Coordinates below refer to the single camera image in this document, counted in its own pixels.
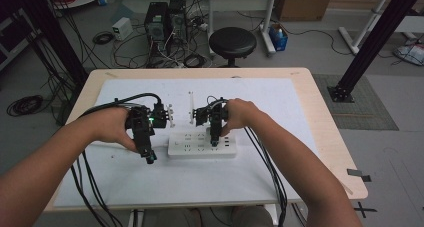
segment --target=person's left hand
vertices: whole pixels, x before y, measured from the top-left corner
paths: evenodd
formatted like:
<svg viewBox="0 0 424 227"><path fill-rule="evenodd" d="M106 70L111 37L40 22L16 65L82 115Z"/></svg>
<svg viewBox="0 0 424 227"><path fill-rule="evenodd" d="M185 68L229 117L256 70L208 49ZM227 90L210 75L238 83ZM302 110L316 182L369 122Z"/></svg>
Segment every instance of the person's left hand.
<svg viewBox="0 0 424 227"><path fill-rule="evenodd" d="M127 117L128 110L126 108L112 107L86 115L81 120L85 121L89 131L92 131L94 140L118 143L137 152L134 141L125 130Z"/></svg>

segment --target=person's right arm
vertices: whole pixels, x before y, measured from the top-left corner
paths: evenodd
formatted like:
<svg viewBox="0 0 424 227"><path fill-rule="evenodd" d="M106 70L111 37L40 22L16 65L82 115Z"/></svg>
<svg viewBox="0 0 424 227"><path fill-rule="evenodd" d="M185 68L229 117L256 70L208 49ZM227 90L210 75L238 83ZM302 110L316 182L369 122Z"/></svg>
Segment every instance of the person's right arm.
<svg viewBox="0 0 424 227"><path fill-rule="evenodd" d="M362 226L346 192L327 167L290 132L252 102L229 100L222 136L250 127L274 163L308 206L308 226Z"/></svg>

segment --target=power strip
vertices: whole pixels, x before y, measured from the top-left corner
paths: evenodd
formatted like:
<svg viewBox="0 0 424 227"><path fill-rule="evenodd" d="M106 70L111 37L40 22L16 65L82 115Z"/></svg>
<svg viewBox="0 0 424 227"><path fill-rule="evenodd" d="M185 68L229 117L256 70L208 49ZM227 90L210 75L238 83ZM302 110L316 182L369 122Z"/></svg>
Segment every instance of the power strip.
<svg viewBox="0 0 424 227"><path fill-rule="evenodd" d="M210 140L208 131L173 132L169 136L168 155L176 159L221 159L236 156L234 135L221 137L216 147L212 147Z"/></svg>

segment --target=person's left arm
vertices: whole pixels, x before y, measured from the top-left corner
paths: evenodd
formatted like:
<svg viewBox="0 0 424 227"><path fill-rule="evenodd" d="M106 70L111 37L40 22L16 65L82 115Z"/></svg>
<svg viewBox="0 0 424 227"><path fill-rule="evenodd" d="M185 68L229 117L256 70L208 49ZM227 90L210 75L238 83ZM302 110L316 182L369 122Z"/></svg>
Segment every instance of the person's left arm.
<svg viewBox="0 0 424 227"><path fill-rule="evenodd" d="M93 141L116 142L136 152L126 134L128 110L101 110L62 127L0 177L0 226L31 226L81 152Z"/></svg>

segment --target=round stool seat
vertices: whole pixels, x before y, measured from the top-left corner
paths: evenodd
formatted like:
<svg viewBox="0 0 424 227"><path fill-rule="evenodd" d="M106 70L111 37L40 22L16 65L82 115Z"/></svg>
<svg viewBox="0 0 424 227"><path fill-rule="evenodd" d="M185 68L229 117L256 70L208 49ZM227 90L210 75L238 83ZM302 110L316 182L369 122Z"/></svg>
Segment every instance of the round stool seat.
<svg viewBox="0 0 424 227"><path fill-rule="evenodd" d="M256 38L245 29L226 27L211 35L209 46L224 59L244 58L255 49Z"/></svg>

